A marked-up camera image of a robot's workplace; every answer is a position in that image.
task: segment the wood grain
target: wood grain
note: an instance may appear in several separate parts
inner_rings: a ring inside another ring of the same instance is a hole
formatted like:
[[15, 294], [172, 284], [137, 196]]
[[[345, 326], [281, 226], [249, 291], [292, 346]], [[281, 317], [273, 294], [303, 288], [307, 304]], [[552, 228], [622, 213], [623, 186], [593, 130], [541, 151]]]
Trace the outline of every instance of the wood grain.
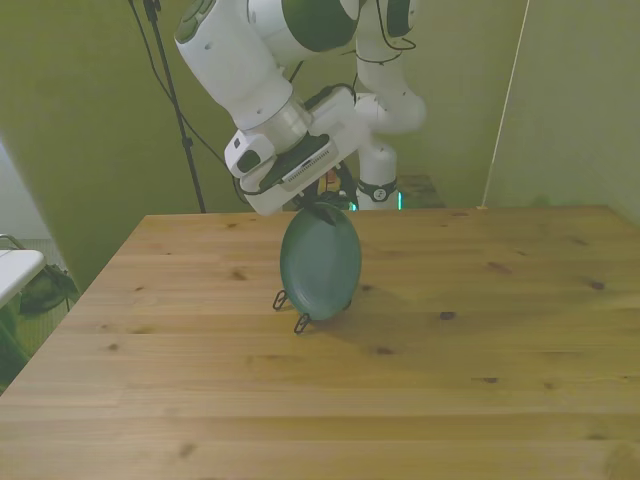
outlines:
[[291, 215], [147, 217], [0, 397], [0, 477], [640, 478], [640, 231], [357, 212], [338, 318], [275, 313]]

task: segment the green plate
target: green plate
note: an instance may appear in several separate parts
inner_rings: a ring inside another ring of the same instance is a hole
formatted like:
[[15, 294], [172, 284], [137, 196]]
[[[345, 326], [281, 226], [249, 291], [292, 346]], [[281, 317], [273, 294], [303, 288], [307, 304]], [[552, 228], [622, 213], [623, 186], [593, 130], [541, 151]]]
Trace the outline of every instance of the green plate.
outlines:
[[345, 213], [316, 203], [335, 226], [308, 209], [294, 217], [280, 251], [282, 284], [293, 306], [313, 321], [327, 320], [349, 306], [358, 286], [360, 240]]

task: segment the green wall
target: green wall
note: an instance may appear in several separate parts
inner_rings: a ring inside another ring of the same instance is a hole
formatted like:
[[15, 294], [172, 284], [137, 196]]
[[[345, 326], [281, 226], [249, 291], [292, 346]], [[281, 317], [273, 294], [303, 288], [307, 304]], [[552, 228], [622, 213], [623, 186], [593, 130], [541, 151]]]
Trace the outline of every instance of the green wall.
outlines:
[[640, 2], [533, 0], [488, 205], [640, 222]]
[[[173, 45], [189, 3], [162, 2], [163, 38], [186, 114], [223, 150], [235, 129]], [[400, 173], [432, 175], [449, 205], [480, 202], [524, 5], [423, 0], [406, 58], [429, 119], [391, 143]], [[172, 107], [126, 0], [3, 0], [0, 22], [0, 138], [85, 288], [144, 215], [197, 211]], [[303, 97], [353, 78], [353, 56], [339, 53], [308, 62]], [[195, 156], [208, 209], [242, 210], [224, 170], [199, 145]]]

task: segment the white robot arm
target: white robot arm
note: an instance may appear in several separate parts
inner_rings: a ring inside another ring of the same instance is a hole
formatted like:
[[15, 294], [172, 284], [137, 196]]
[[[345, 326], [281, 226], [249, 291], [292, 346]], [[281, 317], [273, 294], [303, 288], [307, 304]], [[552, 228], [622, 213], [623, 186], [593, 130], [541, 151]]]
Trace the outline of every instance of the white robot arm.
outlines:
[[[278, 211], [356, 150], [361, 169], [367, 164], [361, 203], [392, 201], [395, 153], [372, 134], [404, 133], [424, 121], [424, 102], [402, 75], [404, 46], [394, 40], [411, 29], [416, 8], [417, 0], [195, 0], [189, 7], [178, 49], [238, 127], [225, 161], [258, 213]], [[356, 32], [358, 73], [374, 93], [355, 98], [350, 87], [332, 86], [301, 102], [282, 67], [344, 46]]]

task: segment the white shelf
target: white shelf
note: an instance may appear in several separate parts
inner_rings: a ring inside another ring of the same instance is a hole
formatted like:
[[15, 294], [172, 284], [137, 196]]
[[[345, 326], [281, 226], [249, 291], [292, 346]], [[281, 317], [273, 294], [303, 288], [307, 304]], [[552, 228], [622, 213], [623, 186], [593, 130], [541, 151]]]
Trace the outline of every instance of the white shelf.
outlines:
[[44, 255], [35, 250], [0, 250], [0, 308], [45, 265]]

